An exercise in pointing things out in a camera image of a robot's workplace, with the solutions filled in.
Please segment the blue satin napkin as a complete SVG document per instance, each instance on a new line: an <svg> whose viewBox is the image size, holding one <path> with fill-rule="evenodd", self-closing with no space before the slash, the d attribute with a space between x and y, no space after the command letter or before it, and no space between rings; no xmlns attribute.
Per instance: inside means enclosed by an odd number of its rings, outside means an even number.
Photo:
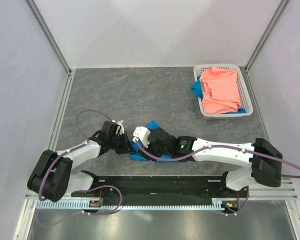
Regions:
<svg viewBox="0 0 300 240"><path fill-rule="evenodd" d="M148 130L154 130L154 129L162 129L161 126L156 123L155 121L151 121L149 122L146 126ZM177 157L177 158L162 158L162 157L156 157L156 158L160 158L159 160L153 158L154 155L150 154L149 152L147 152L145 150L146 147L143 146L142 142L133 142L133 140L131 141L131 144L133 146L133 148L135 149L135 153L132 153L130 155L130 159L134 160L134 161L158 161L158 162L187 162L187 161L194 161L192 156L189 156L187 158L185 158L186 155L182 156L182 157Z"/></svg>

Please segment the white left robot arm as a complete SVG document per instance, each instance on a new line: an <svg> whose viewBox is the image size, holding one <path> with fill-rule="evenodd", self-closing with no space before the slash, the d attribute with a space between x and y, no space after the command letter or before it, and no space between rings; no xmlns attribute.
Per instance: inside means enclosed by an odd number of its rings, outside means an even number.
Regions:
<svg viewBox="0 0 300 240"><path fill-rule="evenodd" d="M83 191L89 197L94 197L100 191L94 175L88 171L74 173L73 169L110 150L118 155L133 151L122 120L105 121L101 130L73 148L45 150L27 181L27 188L41 195L41 200L54 203L73 192Z"/></svg>

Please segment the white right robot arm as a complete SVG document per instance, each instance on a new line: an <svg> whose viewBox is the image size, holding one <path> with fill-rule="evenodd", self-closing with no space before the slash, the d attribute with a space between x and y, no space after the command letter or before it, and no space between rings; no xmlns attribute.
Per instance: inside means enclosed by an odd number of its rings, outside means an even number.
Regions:
<svg viewBox="0 0 300 240"><path fill-rule="evenodd" d="M217 162L238 166L227 170L219 191L225 197L253 184L278 188L281 185L283 155L270 142L222 143L193 136L174 137L161 128L146 130L140 150L149 160L172 162Z"/></svg>

